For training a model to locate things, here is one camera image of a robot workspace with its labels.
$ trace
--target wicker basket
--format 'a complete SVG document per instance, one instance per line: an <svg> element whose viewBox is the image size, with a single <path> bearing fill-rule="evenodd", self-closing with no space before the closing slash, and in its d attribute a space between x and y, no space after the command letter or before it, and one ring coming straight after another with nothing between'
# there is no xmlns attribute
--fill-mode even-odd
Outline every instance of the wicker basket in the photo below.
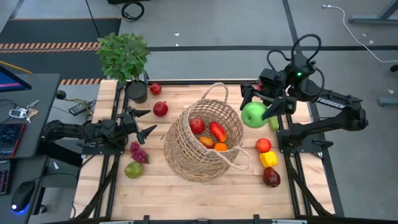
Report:
<svg viewBox="0 0 398 224"><path fill-rule="evenodd" d="M224 102L205 99L215 86L225 88ZM227 99L227 87L222 83L213 84L169 129L165 139L165 157L171 169L180 177L194 182L207 182L223 175L229 167L244 171L251 166L251 156L240 148L244 138L242 122L237 112L226 104ZM201 136L207 136L214 141L216 139L208 127L211 122L218 122L227 133L225 144L229 150L218 152L205 148L198 141L200 135L194 135L189 127L190 121L195 118L205 122L206 130ZM245 166L233 164L239 151L248 157L248 164Z"/></svg>

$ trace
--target black desk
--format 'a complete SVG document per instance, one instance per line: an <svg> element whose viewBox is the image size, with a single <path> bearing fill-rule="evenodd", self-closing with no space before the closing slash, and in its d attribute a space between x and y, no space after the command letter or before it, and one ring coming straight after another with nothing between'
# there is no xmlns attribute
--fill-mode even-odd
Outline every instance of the black desk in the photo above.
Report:
<svg viewBox="0 0 398 224"><path fill-rule="evenodd" d="M48 159L47 156L36 156L29 159L18 159L16 161L9 195L0 197L1 223L21 224L29 221L30 214L34 211L35 205L37 204L37 194L40 192L44 178L39 178L35 181L35 190L30 198L26 212L15 213L11 209L11 199L21 183L43 176Z"/></svg>
<svg viewBox="0 0 398 224"><path fill-rule="evenodd" d="M59 74L23 74L17 76L30 84L32 89L0 93L0 99L14 100L23 108L26 108L27 105L35 100L40 100L40 103L36 104L34 107L39 112L32 117L32 123L29 124L26 119L12 119L8 121L8 123L27 123L17 151L13 157L15 159L28 158L36 155L39 147L40 135L44 125L47 123L51 106L61 81L61 76ZM8 117L10 109L12 109L11 105L2 106L0 108L0 121Z"/></svg>
<svg viewBox="0 0 398 224"><path fill-rule="evenodd" d="M44 183L46 167L49 157L42 155L36 156L39 148L41 133L44 125L47 123L51 106L55 98L61 76L59 74L35 74L35 75L17 75L32 86L31 90L12 91L0 93L0 99L15 101L19 106L26 107L35 100L40 103L35 105L39 111L31 119L31 123L25 119L12 119L8 123L26 123L25 131L21 137L13 162L15 162L14 173L11 180L9 195L0 196L1 223L27 223L30 215L40 205L40 192ZM0 120L8 117L8 111L12 109L11 105L0 108ZM15 213L11 209L11 200L14 192L25 181L34 180L35 190L30 199L29 207L24 213Z"/></svg>

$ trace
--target computer mouse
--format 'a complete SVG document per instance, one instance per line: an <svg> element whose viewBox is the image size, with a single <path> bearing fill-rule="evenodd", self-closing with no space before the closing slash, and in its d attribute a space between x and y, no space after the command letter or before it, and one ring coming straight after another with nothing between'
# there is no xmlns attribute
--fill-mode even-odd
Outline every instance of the computer mouse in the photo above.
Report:
<svg viewBox="0 0 398 224"><path fill-rule="evenodd" d="M18 189L15 191L11 200L11 208L15 212L20 212L26 208L29 204L30 198L35 189L34 181L26 181L21 183Z"/></svg>

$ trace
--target green pear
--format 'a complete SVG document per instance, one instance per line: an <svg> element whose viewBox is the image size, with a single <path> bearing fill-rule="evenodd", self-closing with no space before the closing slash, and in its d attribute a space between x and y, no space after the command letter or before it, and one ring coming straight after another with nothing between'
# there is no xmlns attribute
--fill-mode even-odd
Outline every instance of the green pear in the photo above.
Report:
<svg viewBox="0 0 398 224"><path fill-rule="evenodd" d="M250 128L261 128L268 122L268 119L262 119L266 111L267 107L261 102L250 102L244 106L241 119Z"/></svg>
<svg viewBox="0 0 398 224"><path fill-rule="evenodd" d="M142 174L142 165L139 162L131 162L124 169L124 173L128 178L137 178Z"/></svg>

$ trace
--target green apple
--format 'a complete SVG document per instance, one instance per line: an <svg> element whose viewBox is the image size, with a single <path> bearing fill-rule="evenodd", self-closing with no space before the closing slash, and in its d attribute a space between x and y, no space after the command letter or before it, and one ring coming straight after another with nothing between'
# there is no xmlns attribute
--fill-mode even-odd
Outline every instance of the green apple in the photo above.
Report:
<svg viewBox="0 0 398 224"><path fill-rule="evenodd" d="M250 128L261 128L268 122L268 118L262 119L262 114L266 111L267 107L261 102L250 102L244 106L241 119Z"/></svg>

